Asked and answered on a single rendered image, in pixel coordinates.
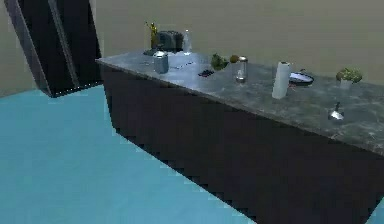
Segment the silver butter knife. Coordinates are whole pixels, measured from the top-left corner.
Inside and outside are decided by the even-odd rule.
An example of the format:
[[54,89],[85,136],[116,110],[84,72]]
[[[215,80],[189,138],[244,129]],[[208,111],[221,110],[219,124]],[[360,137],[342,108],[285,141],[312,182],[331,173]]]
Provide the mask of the silver butter knife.
[[193,65],[195,64],[195,62],[187,62],[185,64],[181,64],[181,65],[178,65],[178,66],[170,66],[169,68],[170,69],[182,69],[183,67],[186,67],[188,65]]

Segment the black toaster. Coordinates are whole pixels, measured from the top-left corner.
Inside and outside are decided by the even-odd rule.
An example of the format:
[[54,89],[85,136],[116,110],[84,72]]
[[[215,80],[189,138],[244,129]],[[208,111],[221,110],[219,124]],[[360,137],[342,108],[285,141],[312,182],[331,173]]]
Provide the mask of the black toaster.
[[155,47],[167,52],[179,52],[183,50],[183,39],[184,36],[181,32],[159,31],[156,35]]

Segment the clear glass jar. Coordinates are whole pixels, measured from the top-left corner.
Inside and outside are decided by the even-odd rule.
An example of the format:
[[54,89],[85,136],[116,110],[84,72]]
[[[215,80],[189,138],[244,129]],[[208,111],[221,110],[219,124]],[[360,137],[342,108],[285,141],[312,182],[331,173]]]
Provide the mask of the clear glass jar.
[[237,61],[237,72],[235,78],[238,82],[244,82],[247,78],[248,59],[245,56],[240,56]]

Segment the white paper towel roll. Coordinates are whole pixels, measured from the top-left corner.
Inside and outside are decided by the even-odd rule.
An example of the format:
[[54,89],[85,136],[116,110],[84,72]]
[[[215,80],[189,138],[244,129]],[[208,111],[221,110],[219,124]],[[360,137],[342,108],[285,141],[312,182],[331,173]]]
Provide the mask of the white paper towel roll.
[[272,97],[282,99],[286,96],[291,74],[291,64],[289,62],[279,62],[275,75]]

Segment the silver ladle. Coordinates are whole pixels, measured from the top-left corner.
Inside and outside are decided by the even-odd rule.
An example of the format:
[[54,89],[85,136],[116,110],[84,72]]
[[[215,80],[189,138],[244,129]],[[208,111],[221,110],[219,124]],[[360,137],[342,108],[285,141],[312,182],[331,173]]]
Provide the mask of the silver ladle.
[[344,113],[340,112],[339,109],[340,109],[340,102],[337,102],[335,105],[335,108],[329,112],[328,118],[333,120],[343,120]]

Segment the golden statuette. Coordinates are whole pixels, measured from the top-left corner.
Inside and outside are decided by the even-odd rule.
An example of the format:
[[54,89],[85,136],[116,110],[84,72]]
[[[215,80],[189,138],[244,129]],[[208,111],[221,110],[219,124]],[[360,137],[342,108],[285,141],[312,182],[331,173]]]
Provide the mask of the golden statuette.
[[150,44],[152,49],[157,48],[157,27],[154,23],[145,22],[145,25],[150,30]]

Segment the black fridge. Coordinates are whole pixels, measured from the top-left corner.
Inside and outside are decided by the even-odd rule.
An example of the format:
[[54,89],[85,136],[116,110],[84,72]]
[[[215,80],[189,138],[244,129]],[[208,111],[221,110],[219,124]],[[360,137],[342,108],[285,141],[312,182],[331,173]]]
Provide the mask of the black fridge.
[[51,98],[100,85],[90,0],[3,0],[38,89]]

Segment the clear glass bottle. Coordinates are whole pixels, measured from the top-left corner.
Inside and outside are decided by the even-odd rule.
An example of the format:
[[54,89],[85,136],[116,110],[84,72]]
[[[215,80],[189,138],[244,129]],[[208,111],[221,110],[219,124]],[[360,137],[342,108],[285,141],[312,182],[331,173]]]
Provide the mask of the clear glass bottle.
[[183,34],[183,52],[185,55],[189,55],[192,50],[192,44],[190,39],[190,32],[188,29],[184,31]]

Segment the black frying pan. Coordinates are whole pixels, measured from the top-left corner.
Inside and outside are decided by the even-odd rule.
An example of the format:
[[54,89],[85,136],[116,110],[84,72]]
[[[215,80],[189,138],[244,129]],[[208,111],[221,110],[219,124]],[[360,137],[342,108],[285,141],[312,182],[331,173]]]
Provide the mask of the black frying pan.
[[289,84],[293,86],[309,86],[314,82],[314,78],[306,73],[305,69],[292,72],[289,77]]

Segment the grey metal canister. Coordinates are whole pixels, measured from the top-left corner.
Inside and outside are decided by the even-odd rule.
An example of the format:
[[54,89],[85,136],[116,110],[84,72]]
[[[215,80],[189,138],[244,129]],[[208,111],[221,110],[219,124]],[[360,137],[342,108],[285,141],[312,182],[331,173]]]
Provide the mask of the grey metal canister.
[[169,70],[168,54],[163,51],[157,51],[153,55],[154,70],[159,74],[165,74]]

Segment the dark counter with marble top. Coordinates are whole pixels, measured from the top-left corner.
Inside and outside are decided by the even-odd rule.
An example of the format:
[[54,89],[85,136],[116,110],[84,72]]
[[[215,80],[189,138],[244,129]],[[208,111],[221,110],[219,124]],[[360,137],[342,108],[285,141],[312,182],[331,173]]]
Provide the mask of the dark counter with marble top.
[[[256,224],[366,224],[384,199],[384,86],[316,77],[282,99],[273,70],[208,77],[208,56],[140,52],[99,60],[113,127]],[[343,120],[328,118],[340,102]]]

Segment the green potted plant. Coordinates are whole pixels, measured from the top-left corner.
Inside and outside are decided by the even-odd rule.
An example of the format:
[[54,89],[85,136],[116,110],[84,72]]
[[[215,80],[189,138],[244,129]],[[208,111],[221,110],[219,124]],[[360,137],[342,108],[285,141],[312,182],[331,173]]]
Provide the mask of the green potted plant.
[[354,83],[362,80],[362,73],[358,69],[343,68],[336,74],[341,89],[349,89]]

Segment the green lettuce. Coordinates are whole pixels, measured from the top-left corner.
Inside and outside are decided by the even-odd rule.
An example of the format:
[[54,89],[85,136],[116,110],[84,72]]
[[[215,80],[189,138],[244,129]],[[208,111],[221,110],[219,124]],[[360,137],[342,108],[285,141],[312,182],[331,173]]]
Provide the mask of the green lettuce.
[[222,70],[224,69],[226,66],[228,65],[228,61],[221,57],[220,55],[218,55],[217,53],[213,54],[212,55],[212,58],[211,58],[211,67],[216,70],[216,71],[219,71],[219,70]]

